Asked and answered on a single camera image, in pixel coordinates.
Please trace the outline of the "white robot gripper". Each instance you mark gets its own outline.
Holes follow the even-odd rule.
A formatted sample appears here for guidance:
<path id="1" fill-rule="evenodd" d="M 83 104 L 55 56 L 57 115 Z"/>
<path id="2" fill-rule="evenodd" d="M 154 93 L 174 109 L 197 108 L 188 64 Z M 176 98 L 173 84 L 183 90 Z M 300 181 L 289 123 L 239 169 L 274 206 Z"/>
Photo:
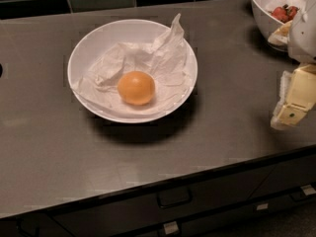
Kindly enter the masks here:
<path id="1" fill-rule="evenodd" d="M 307 0 L 293 21 L 276 29 L 268 43 L 287 46 L 291 58 L 302 62 L 293 72 L 280 78 L 279 101 L 271 127 L 285 130 L 297 126 L 316 105 L 316 0 Z"/>

